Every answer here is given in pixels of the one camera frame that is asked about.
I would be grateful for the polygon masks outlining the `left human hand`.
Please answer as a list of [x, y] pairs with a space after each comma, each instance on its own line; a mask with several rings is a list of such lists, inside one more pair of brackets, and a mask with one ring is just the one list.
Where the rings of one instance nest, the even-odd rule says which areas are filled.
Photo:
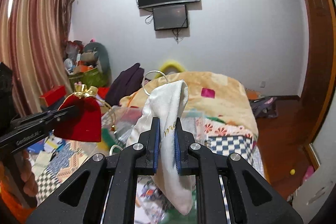
[[38, 184], [35, 175], [32, 172], [32, 166], [29, 161], [29, 153], [27, 150], [22, 151], [23, 166], [21, 168], [21, 179], [24, 182], [23, 191], [30, 197], [36, 197], [38, 193]]

